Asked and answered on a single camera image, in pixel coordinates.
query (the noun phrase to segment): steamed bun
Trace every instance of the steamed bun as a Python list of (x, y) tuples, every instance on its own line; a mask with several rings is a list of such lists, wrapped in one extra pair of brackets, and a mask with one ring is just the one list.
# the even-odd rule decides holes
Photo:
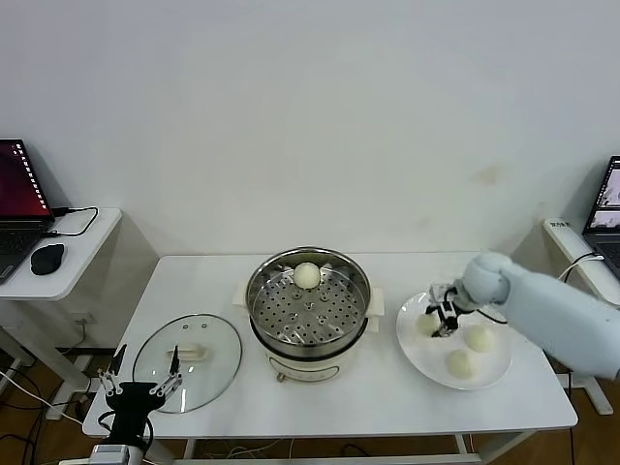
[(493, 352), (495, 349), (495, 334), (490, 325), (473, 325), (465, 328), (465, 344), (472, 351)]
[(466, 380), (478, 373), (478, 367), (467, 351), (458, 349), (448, 354), (448, 371), (454, 378)]
[(302, 289), (314, 289), (321, 283), (321, 270), (313, 263), (298, 264), (293, 272), (293, 280)]

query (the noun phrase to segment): table leg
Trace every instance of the table leg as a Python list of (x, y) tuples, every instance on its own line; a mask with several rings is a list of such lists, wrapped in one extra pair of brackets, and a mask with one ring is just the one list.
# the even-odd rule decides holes
[(28, 349), (42, 363), (48, 366), (74, 388), (86, 389), (88, 378), (64, 358), (47, 335), (38, 329), (12, 302), (2, 305), (2, 327), (14, 340)]
[[(83, 371), (88, 367), (88, 363), (90, 363), (91, 359), (92, 356), (79, 356), (76, 359), (74, 366), (78, 370)], [(67, 410), (68, 402), (71, 401), (71, 397), (74, 395), (74, 393), (97, 392), (100, 385), (101, 381), (99, 380), (99, 378), (91, 378), (88, 383), (87, 389), (73, 387), (73, 385), (71, 385), (70, 383), (63, 383), (60, 389), (56, 392), (56, 395), (54, 395), (53, 400), (51, 401), (52, 404), (60, 405), (56, 405), (54, 409), (47, 409), (46, 419), (61, 419), (62, 415), (60, 414), (60, 412), (64, 413), (65, 410)]]
[(187, 444), (185, 444), (185, 451), (183, 452), (183, 458), (193, 458), (194, 457), (194, 448), (196, 447), (195, 439), (188, 439)]
[(21, 349), (21, 346), (17, 344), (13, 337), (11, 337), (7, 331), (0, 327), (0, 349), (9, 354), (15, 360), (21, 360), (21, 364), (31, 366), (35, 359), (30, 356), (26, 351)]
[[(13, 358), (13, 363), (11, 363), (10, 370), (2, 370), (4, 371), (9, 378), (13, 378), (15, 375), (15, 370), (18, 370), (19, 367), (23, 365), (31, 366), (35, 359), (27, 354), (21, 346), (17, 344), (13, 337), (11, 337), (4, 329), (0, 327), (0, 349), (6, 352), (9, 356)], [(0, 379), (0, 394), (4, 392), (4, 389), (9, 384), (9, 380), (2, 377)]]
[[(569, 375), (562, 373), (558, 374), (558, 381), (562, 385), (562, 388), (569, 388)], [(590, 398), (590, 402), (599, 413), (599, 415), (613, 415), (613, 407), (605, 397), (605, 393), (599, 386), (599, 382), (593, 376), (579, 375), (577, 373), (572, 374), (573, 389), (585, 389), (585, 392)]]
[(146, 453), (146, 458), (156, 462), (158, 465), (172, 465), (172, 463), (174, 463), (174, 456), (157, 440), (153, 441), (153, 444), (151, 444), (151, 447)]
[(480, 456), (483, 464), (490, 463), (500, 455), (508, 452), (513, 447), (521, 444), (534, 433), (536, 433), (535, 430), (516, 433), (503, 433), (482, 446), (478, 452), (478, 455)]

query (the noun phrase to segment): white table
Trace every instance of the white table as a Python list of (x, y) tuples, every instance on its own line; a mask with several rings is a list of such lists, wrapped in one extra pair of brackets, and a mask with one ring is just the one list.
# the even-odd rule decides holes
[[(53, 229), (60, 233), (79, 232), (92, 218), (93, 213), (91, 210), (71, 213), (59, 218)], [(56, 351), (53, 342), (46, 335), (46, 329), (23, 315), (23, 312), (16, 308), (14, 301), (59, 300), (67, 296), (118, 223), (120, 216), (118, 208), (100, 208), (97, 218), (83, 235), (41, 240), (33, 252), (49, 244), (65, 245), (65, 254), (60, 267), (49, 275), (37, 276), (30, 270), (30, 256), (28, 256), (13, 275), (0, 286), (0, 300), (3, 301), (0, 311), (0, 326), (3, 328), (0, 330), (0, 347), (15, 359), (12, 367), (19, 366), (21, 362), (32, 363), (32, 357), (11, 341), (7, 335), (9, 333), (15, 341), (66, 382), (56, 393), (54, 403), (67, 402), (73, 392), (85, 391), (89, 385), (92, 388), (97, 387), (82, 373), (90, 356), (79, 356), (75, 365), (70, 363)], [(47, 412), (47, 418), (59, 419), (60, 414), (50, 410)]]
[[(386, 315), (380, 320), (378, 333), (362, 336), (352, 366), (333, 380), (319, 384), (278, 383), (249, 327), (246, 312), (233, 306), (238, 283), (248, 279), (266, 257), (164, 257), (122, 338), (121, 344), (128, 348), (121, 379), (131, 380), (141, 345), (162, 325), (187, 314), (212, 313), (227, 319), (239, 332), (243, 357), (236, 378), (219, 398), (193, 412), (175, 416), (152, 413), (156, 437), (508, 433), (481, 449), (480, 454), (464, 453), (462, 440), (457, 439), (462, 453), (441, 456), (442, 463), (489, 462), (536, 430), (567, 428), (576, 423), (577, 417), (543, 352), (514, 331), (510, 371), (496, 386), (480, 391), (437, 385), (401, 353), (395, 336), (400, 305), (426, 290), (431, 281), (457, 277), (476, 254), (352, 255), (373, 286), (384, 289)], [(106, 435), (97, 418), (107, 410), (99, 391), (83, 432)], [(355, 458), (356, 463), (365, 460)], [(376, 458), (368, 460), (396, 463), (385, 458), (380, 462)], [(397, 463), (426, 463), (423, 460), (439, 463), (437, 458), (419, 456), (400, 457)]]

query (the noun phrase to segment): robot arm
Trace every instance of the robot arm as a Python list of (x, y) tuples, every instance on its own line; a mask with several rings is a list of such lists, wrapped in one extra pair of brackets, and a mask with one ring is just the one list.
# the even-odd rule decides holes
[(491, 304), (507, 322), (572, 370), (620, 381), (620, 311), (506, 256), (473, 259), (454, 283), (454, 304)]

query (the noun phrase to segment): white wall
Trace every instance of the white wall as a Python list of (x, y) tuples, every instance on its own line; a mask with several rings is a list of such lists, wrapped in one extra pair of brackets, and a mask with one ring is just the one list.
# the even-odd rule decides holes
[(5, 0), (0, 136), (160, 255), (512, 252), (620, 149), (619, 23), (616, 0)]

